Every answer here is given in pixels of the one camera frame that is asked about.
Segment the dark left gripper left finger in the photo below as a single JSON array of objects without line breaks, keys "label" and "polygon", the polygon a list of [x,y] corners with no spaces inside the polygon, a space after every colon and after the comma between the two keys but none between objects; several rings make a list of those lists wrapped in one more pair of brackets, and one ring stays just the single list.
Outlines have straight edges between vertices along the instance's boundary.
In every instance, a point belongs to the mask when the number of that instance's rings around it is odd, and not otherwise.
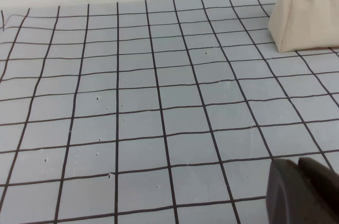
[{"label": "dark left gripper left finger", "polygon": [[273,160],[266,192],[269,223],[311,223],[312,200],[306,177],[297,164],[287,159]]}]

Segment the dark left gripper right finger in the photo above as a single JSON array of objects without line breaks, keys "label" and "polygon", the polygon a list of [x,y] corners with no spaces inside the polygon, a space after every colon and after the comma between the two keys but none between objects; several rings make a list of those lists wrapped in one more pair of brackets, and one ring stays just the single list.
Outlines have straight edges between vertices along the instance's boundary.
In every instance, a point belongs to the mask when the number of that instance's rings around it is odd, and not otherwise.
[{"label": "dark left gripper right finger", "polygon": [[338,173],[309,157],[301,157],[298,167],[329,217],[338,223]]}]

